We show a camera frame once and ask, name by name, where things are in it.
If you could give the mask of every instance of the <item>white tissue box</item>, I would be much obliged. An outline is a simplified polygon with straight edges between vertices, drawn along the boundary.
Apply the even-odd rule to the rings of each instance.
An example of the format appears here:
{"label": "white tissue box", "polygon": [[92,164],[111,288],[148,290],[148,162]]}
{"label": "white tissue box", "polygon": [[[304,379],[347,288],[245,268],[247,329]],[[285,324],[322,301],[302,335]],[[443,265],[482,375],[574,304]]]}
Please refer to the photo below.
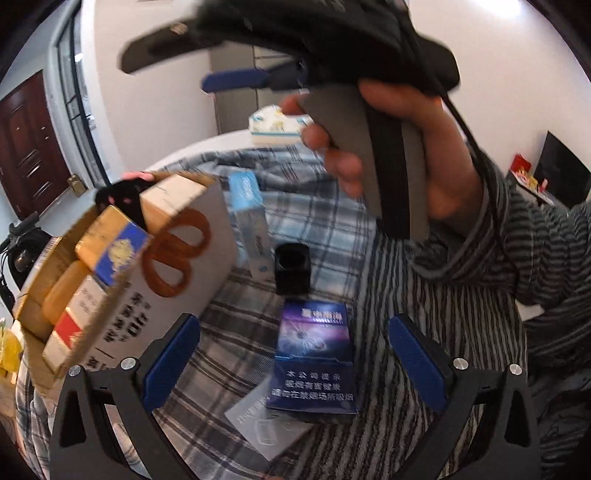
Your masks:
{"label": "white tissue box", "polygon": [[300,141],[300,132],[314,123],[309,115],[284,115],[277,105],[269,105],[253,113],[248,128],[255,145],[293,145]]}

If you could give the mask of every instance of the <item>cable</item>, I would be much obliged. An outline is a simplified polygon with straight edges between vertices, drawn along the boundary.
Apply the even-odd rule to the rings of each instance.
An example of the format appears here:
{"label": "cable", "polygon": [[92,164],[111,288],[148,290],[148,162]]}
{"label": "cable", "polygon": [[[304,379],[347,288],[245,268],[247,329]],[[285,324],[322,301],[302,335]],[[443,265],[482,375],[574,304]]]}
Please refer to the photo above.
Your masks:
{"label": "cable", "polygon": [[391,7],[391,10],[397,16],[398,23],[401,27],[400,30],[404,34],[406,40],[408,41],[408,43],[411,47],[411,50],[413,51],[413,54],[415,55],[418,62],[420,63],[421,69],[423,70],[423,72],[427,76],[429,82],[431,83],[431,85],[432,85],[433,89],[435,90],[435,92],[437,93],[437,95],[439,95],[441,97],[441,99],[443,100],[443,102],[445,103],[445,105],[448,108],[448,110],[450,111],[452,117],[456,120],[457,124],[460,126],[460,128],[464,132],[466,139],[468,141],[468,144],[470,145],[470,147],[474,151],[474,155],[472,156],[472,164],[474,165],[474,168],[475,168],[476,172],[478,173],[478,175],[480,176],[480,178],[484,181],[485,186],[488,189],[488,192],[491,196],[489,198],[489,211],[491,213],[492,227],[493,227],[493,232],[495,235],[495,241],[498,244],[499,248],[501,249],[501,254],[507,260],[507,262],[511,265],[511,267],[513,268],[513,271],[515,273],[515,280],[514,280],[514,285],[513,285],[513,297],[516,298],[518,287],[519,287],[519,268],[517,267],[515,262],[513,262],[513,260],[510,259],[509,255],[507,254],[506,249],[505,249],[505,244],[501,238],[501,223],[499,221],[498,212],[496,211],[496,199],[493,197],[495,179],[494,179],[494,177],[491,176],[491,173],[486,168],[487,159],[484,158],[484,154],[483,154],[482,150],[480,149],[480,147],[478,146],[478,143],[476,142],[474,135],[470,131],[470,128],[466,125],[466,123],[465,123],[464,119],[462,118],[462,116],[460,115],[460,113],[457,111],[455,105],[450,100],[449,95],[447,94],[445,88],[443,87],[443,85],[441,84],[441,82],[439,81],[437,76],[433,73],[433,70],[431,69],[431,67],[429,65],[427,65],[427,62],[425,61],[425,57],[423,55],[423,52],[421,51],[421,47],[417,41],[418,33],[415,30],[414,25],[410,19],[408,5],[406,5],[404,0],[392,0],[392,3],[389,5]]}

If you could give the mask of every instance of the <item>blue cigarette pack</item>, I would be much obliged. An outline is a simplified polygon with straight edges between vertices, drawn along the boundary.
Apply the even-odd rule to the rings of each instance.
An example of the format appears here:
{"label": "blue cigarette pack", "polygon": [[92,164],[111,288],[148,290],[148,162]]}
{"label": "blue cigarette pack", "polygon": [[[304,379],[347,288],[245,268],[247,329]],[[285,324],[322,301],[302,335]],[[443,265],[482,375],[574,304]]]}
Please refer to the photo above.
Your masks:
{"label": "blue cigarette pack", "polygon": [[347,309],[340,303],[286,300],[267,408],[305,421],[357,413],[353,346]]}

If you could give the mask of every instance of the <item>red and white box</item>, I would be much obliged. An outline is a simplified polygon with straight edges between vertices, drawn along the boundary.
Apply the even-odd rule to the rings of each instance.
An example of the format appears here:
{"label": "red and white box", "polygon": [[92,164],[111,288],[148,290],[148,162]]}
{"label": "red and white box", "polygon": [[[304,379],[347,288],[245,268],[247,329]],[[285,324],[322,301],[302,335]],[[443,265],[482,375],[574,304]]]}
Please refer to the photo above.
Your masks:
{"label": "red and white box", "polygon": [[54,373],[68,359],[105,297],[106,293],[90,275],[76,290],[43,349],[43,358]]}

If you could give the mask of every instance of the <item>black clamp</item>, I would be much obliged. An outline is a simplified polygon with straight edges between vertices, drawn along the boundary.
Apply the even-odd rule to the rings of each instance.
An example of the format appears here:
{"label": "black clamp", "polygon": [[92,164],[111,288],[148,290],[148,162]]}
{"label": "black clamp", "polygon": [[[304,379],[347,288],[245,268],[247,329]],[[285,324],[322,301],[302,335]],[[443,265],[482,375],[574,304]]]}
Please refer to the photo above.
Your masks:
{"label": "black clamp", "polygon": [[198,480],[151,412],[164,405],[200,339],[196,317],[183,314],[140,359],[87,372],[74,365],[60,394],[50,442],[56,480],[138,480],[119,446],[106,405],[115,405],[153,480]]}
{"label": "black clamp", "polygon": [[527,376],[451,359],[404,314],[388,325],[392,348],[423,401],[440,413],[408,456],[396,480],[436,480],[452,455],[474,405],[484,405],[476,434],[454,480],[539,480],[540,445]]}

